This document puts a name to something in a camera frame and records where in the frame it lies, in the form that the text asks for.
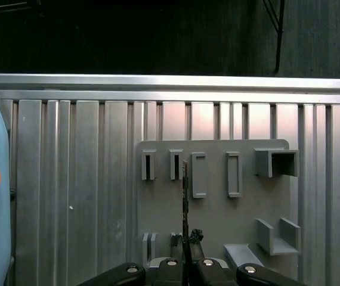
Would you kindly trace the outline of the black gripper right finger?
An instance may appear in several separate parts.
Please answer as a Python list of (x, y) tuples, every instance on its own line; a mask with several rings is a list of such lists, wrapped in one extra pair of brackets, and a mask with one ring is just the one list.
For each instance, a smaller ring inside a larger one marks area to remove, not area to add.
[(189, 236), (190, 285), (302, 285), (292, 278), (255, 263), (244, 263), (233, 272), (212, 258), (206, 258), (201, 241), (203, 233), (193, 229)]

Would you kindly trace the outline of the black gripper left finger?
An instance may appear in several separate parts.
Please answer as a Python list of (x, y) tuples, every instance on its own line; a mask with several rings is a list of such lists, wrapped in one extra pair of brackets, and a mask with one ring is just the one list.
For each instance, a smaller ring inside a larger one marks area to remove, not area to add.
[(172, 257), (151, 260), (149, 267), (128, 262), (105, 271), (80, 286), (94, 285), (184, 285), (186, 263), (184, 261), (183, 237), (173, 235), (170, 239)]

